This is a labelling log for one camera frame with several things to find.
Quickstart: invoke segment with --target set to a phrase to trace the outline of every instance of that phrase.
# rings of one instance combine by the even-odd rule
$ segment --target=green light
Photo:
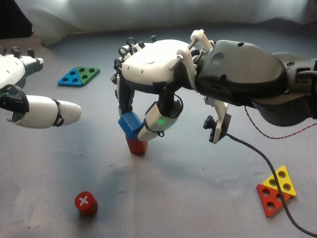
[[[158,125],[163,125],[163,124],[165,124],[166,123],[166,121],[164,120],[164,119],[159,119],[158,121],[157,121],[157,124]]]

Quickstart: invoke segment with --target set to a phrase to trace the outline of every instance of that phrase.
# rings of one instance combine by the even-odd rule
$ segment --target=red block
[[[75,198],[75,206],[86,216],[92,216],[97,212],[98,202],[90,192],[81,192]]]
[[[264,186],[263,184],[258,184],[257,190],[266,217],[273,216],[283,206],[282,201],[279,199],[278,190]],[[291,195],[288,193],[283,192],[283,195],[286,202],[291,198]]]
[[[129,150],[131,152],[131,154],[134,155],[145,155],[145,152],[147,150],[147,145],[148,142],[144,142],[141,140],[131,140],[129,139],[127,136],[125,136],[125,139],[127,140],[128,146],[129,146]]]

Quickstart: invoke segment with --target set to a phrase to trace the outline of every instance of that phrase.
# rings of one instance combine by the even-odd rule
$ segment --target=tabletop
[[[255,26],[200,26],[209,39],[249,42],[270,53],[317,56],[317,37]],[[249,148],[222,139],[211,144],[203,129],[215,110],[194,91],[180,89],[184,110],[165,137],[151,140],[146,155],[131,155],[118,125],[116,86],[110,81],[113,60],[128,37],[150,42],[190,42],[195,27],[174,27],[112,33],[74,34],[45,47],[38,38],[1,40],[33,48],[44,68],[27,78],[27,95],[47,96],[81,106],[74,124],[28,129],[6,121],[0,110],[0,237],[2,238],[301,238],[308,237],[288,220],[285,211],[264,215],[256,186],[270,176],[266,162]],[[76,66],[101,72],[82,88],[58,87],[57,81]],[[134,112],[144,113],[157,95],[136,92]],[[267,123],[254,109],[252,119],[266,134],[282,136],[293,127]],[[317,160],[311,128],[284,139],[259,134],[244,108],[229,107],[229,133],[261,149],[275,169],[285,165],[297,196],[289,209],[304,228],[316,232]],[[99,208],[93,218],[80,216],[74,199],[91,192]]]

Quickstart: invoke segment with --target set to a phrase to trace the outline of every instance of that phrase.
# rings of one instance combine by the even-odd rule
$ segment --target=white backdrop
[[[218,21],[317,20],[314,0],[15,0],[49,45],[73,32]]]

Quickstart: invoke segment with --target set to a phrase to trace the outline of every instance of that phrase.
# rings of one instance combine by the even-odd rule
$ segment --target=white x mark
[[[88,196],[86,196],[84,199],[80,197],[79,200],[81,200],[81,203],[79,204],[79,206],[83,205],[84,203],[88,204],[88,201],[86,201],[87,198]]]

